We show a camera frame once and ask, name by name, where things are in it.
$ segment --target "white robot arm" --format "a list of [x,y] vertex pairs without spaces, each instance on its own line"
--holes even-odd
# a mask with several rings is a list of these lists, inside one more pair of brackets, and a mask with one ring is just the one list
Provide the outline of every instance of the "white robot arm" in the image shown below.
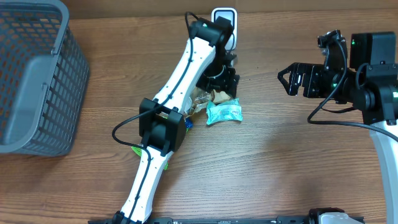
[[[236,97],[239,75],[231,66],[234,57],[230,54],[236,46],[236,11],[232,8],[215,9],[212,22],[193,15],[197,21],[190,26],[189,14],[193,15],[190,12],[185,15],[189,33],[187,46],[170,79],[153,100],[142,101],[140,115],[122,122],[113,130],[113,138],[117,142],[139,147],[143,152],[126,203],[112,220],[99,223],[144,223],[149,218],[162,171],[185,137],[183,111],[196,86],[205,91],[225,91]],[[232,46],[229,51],[226,50],[227,45]],[[116,130],[137,118],[142,145],[119,140]]]
[[[372,126],[381,128],[398,136],[398,126],[388,125],[380,121]],[[398,223],[398,142],[385,134],[370,131],[374,146],[379,156],[380,170],[383,181],[384,197],[387,208],[387,224]],[[327,212],[319,216],[319,224],[360,224],[341,212]]]

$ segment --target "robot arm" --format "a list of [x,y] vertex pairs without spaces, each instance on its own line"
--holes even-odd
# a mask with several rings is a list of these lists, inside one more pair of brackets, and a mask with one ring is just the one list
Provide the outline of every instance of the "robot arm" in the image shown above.
[[[164,107],[178,111],[180,114],[183,113],[183,109],[185,104],[187,103],[188,98],[192,90],[194,89],[198,79],[205,71],[205,69],[212,63],[216,55],[216,47],[209,46],[209,42],[200,39],[198,37],[192,40],[193,49],[195,50],[192,62],[184,76],[184,79],[178,85],[177,90],[173,94],[173,97],[166,102]],[[172,88],[174,88],[178,81],[180,80],[181,74],[183,73],[188,59],[190,58],[190,41],[187,41],[187,47],[184,50],[182,58],[175,68],[172,76],[166,83],[166,85],[155,95],[154,100],[159,102],[163,102],[166,100]],[[137,199],[137,204],[134,207],[134,211],[131,216],[131,221],[138,222],[141,221],[144,223],[148,218],[150,213],[152,212],[152,202],[154,199],[154,194],[159,183],[160,176],[162,175],[162,171],[170,159],[173,151],[166,153],[166,155],[162,155],[161,152],[152,146],[147,146],[146,148],[150,152],[151,162],[149,166],[149,170],[147,172],[147,176],[143,181],[142,190],[139,194],[139,198]],[[135,203],[135,197],[138,192],[138,188],[144,178],[144,174],[148,167],[148,155],[146,153],[142,153],[141,162],[137,171],[136,179],[134,180],[131,193],[126,200],[126,203],[123,205],[121,212],[128,218],[133,205]]]
[[[222,12],[227,10],[234,12],[234,17],[237,16],[234,9],[223,8]],[[153,100],[145,98],[141,102],[140,116],[137,118],[144,152],[126,203],[112,220],[89,223],[146,222],[152,212],[152,202],[162,171],[185,137],[182,113],[195,86],[205,91],[220,90],[232,97],[236,96],[239,75],[235,75],[235,69],[231,66],[234,57],[225,49],[228,43],[235,46],[236,36],[232,43],[231,36],[236,28],[236,18],[233,22],[222,16],[214,17],[214,20],[210,22],[197,18],[189,26],[187,46],[170,79]]]
[[[344,121],[312,121],[312,124],[338,124],[370,129],[382,174],[387,207],[387,223],[398,223],[398,81],[395,64],[396,36],[392,32],[353,34],[351,36],[350,68],[346,68],[347,46],[339,30],[318,37],[318,46],[325,54],[323,65],[293,63],[278,73],[288,95],[295,96],[304,86],[307,98],[326,98],[339,104],[350,102],[360,110],[364,123]],[[283,78],[290,74],[289,81]],[[347,217],[324,213],[319,223],[352,223]]]

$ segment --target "wood grain surface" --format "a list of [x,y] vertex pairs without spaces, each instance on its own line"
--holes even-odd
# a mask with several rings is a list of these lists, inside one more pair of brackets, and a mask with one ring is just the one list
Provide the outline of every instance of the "wood grain surface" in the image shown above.
[[62,0],[74,19],[210,14],[216,7],[238,12],[280,12],[398,8],[396,0]]
[[[277,72],[293,62],[323,63],[317,35],[341,29],[398,32],[398,10],[240,14],[244,120],[206,126],[194,117],[155,195],[154,216],[264,218],[340,207],[385,223],[381,173],[367,130],[307,124],[320,100],[288,96]],[[183,17],[74,20],[91,68],[74,148],[65,157],[0,156],[0,223],[86,223],[124,204],[139,158],[111,131],[138,113],[169,79],[187,40]],[[343,106],[330,104],[329,108]],[[361,121],[359,112],[318,119]],[[139,142],[138,122],[118,136]]]

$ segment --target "black cable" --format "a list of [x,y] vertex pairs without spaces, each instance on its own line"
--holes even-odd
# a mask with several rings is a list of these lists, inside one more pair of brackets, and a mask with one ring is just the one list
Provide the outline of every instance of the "black cable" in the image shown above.
[[358,67],[358,70],[356,71],[356,74],[355,74],[355,87],[356,87],[357,90],[360,90],[360,89],[361,89],[361,86],[359,85],[359,76],[360,76],[360,74],[361,74],[361,72],[362,72],[362,69],[363,69],[365,66],[367,66],[367,65],[369,65],[369,64],[368,64],[368,63],[363,63],[362,65],[360,65],[360,66]]
[[347,113],[347,112],[350,112],[350,111],[354,111],[354,110],[356,110],[356,109],[352,106],[352,107],[345,108],[345,109],[342,109],[342,110],[337,110],[337,111],[328,110],[328,109],[324,109],[324,108],[322,108],[322,110],[323,110],[323,111],[326,111],[326,112],[329,112],[329,113],[340,114],[340,113]]
[[232,32],[232,47],[229,50],[228,54],[230,54],[232,52],[232,50],[234,49],[234,44],[235,43],[235,34]]
[[180,79],[178,80],[177,84],[174,86],[173,90],[170,92],[170,94],[169,94],[168,97],[165,99],[165,101],[163,101],[159,106],[156,106],[156,107],[153,108],[152,110],[149,110],[149,111],[143,112],[143,113],[141,113],[141,114],[135,115],[135,116],[133,116],[133,117],[131,117],[131,118],[129,118],[129,119],[127,119],[127,120],[121,122],[120,124],[116,125],[116,126],[114,127],[114,129],[112,130],[112,138],[113,138],[116,142],[118,142],[118,143],[120,143],[120,144],[123,144],[123,145],[126,145],[126,146],[137,147],[137,148],[141,149],[142,151],[146,152],[147,155],[148,155],[148,165],[147,165],[147,167],[146,167],[146,169],[145,169],[144,176],[142,177],[141,183],[140,183],[139,188],[138,188],[138,191],[137,191],[137,195],[136,195],[136,197],[135,197],[135,199],[134,199],[134,204],[133,204],[133,206],[132,206],[132,208],[131,208],[131,212],[130,212],[130,215],[129,215],[129,217],[128,217],[127,224],[130,224],[131,216],[132,216],[132,214],[133,214],[133,212],[134,212],[134,209],[136,208],[136,205],[137,205],[137,202],[138,202],[138,199],[139,199],[139,194],[140,194],[140,192],[141,192],[142,186],[144,185],[145,178],[147,177],[148,170],[149,170],[149,166],[150,166],[150,161],[152,160],[152,158],[151,158],[151,155],[150,155],[149,151],[148,151],[147,149],[143,148],[142,146],[140,146],[140,145],[138,145],[138,144],[133,144],[133,143],[125,142],[125,141],[122,141],[122,140],[118,139],[118,138],[116,137],[116,131],[117,131],[121,126],[123,126],[123,125],[125,125],[125,124],[127,124],[127,123],[129,123],[129,122],[131,122],[131,121],[134,121],[134,120],[137,119],[137,118],[140,118],[140,117],[143,117],[143,116],[147,116],[148,114],[155,113],[158,109],[160,109],[162,106],[164,106],[164,105],[168,102],[169,99],[171,99],[171,97],[173,96],[174,92],[177,90],[179,84],[182,82],[182,80],[183,80],[185,74],[186,74],[187,71],[188,71],[188,68],[189,68],[189,66],[190,66],[190,64],[191,64],[191,62],[192,62],[192,56],[193,56],[193,42],[192,42],[192,39],[191,39],[191,37],[190,37],[189,23],[188,23],[188,16],[189,16],[189,15],[193,16],[196,20],[199,19],[199,18],[198,18],[194,13],[192,13],[192,12],[186,12],[186,13],[185,13],[185,23],[186,23],[187,29],[188,29],[188,36],[189,36],[189,41],[190,41],[190,48],[191,48],[190,50],[191,50],[191,52],[190,52],[190,56],[189,56],[189,59],[188,59],[187,66],[185,67],[184,72],[182,73],[182,75],[181,75]]
[[314,117],[314,115],[333,97],[333,95],[338,91],[339,87],[341,86],[341,84],[344,82],[345,80],[345,76],[347,74],[347,61],[346,61],[346,55],[344,53],[343,47],[340,45],[340,43],[335,40],[336,44],[339,46],[340,51],[341,51],[341,55],[343,56],[343,61],[344,61],[344,70],[343,70],[343,75],[341,76],[340,81],[338,82],[336,88],[330,93],[330,95],[328,97],[326,97],[325,100],[323,100],[319,106],[312,111],[312,113],[310,114],[310,116],[308,116],[307,118],[307,122],[310,124],[324,124],[324,125],[343,125],[343,126],[354,126],[354,127],[359,127],[359,128],[366,128],[372,131],[377,131],[381,134],[385,134],[386,136],[389,136],[390,138],[392,138],[393,140],[398,142],[398,137],[393,135],[392,133],[390,133],[389,131],[386,131],[384,129],[381,128],[377,128],[374,126],[370,126],[367,124],[361,124],[361,123],[356,123],[356,122],[349,122],[349,121],[312,121],[311,119]]

